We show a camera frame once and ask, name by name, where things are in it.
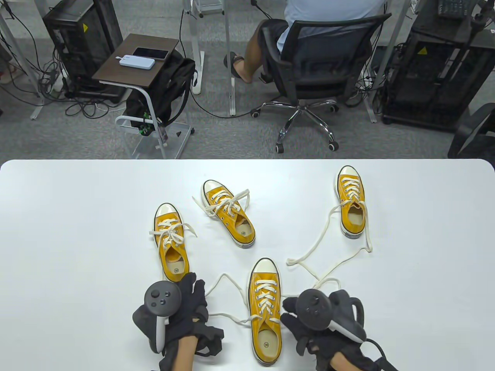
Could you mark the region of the person's left hand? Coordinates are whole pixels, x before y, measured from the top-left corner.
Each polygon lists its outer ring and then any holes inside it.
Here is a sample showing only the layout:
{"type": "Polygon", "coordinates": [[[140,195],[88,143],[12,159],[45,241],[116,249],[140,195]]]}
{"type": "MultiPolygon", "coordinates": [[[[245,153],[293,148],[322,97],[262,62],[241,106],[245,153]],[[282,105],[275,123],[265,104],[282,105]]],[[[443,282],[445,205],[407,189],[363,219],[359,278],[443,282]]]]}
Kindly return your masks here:
{"type": "Polygon", "coordinates": [[[177,283],[181,292],[181,304],[178,311],[169,317],[166,325],[166,345],[184,337],[194,336],[198,340],[205,337],[206,315],[198,308],[206,308],[205,281],[197,279],[189,272],[177,283]]]}

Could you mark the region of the person's right hand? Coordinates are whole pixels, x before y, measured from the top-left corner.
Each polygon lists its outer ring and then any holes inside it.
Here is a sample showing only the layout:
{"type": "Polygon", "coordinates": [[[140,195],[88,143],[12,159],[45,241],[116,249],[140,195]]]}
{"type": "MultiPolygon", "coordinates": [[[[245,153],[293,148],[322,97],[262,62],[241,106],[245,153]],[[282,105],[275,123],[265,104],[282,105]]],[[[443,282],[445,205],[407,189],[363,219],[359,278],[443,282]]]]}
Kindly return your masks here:
{"type": "Polygon", "coordinates": [[[292,332],[297,341],[296,352],[302,356],[305,351],[316,356],[316,369],[320,371],[369,371],[374,362],[361,352],[360,344],[339,332],[325,329],[318,332],[306,327],[296,315],[297,298],[283,300],[284,313],[280,320],[292,332]]]}

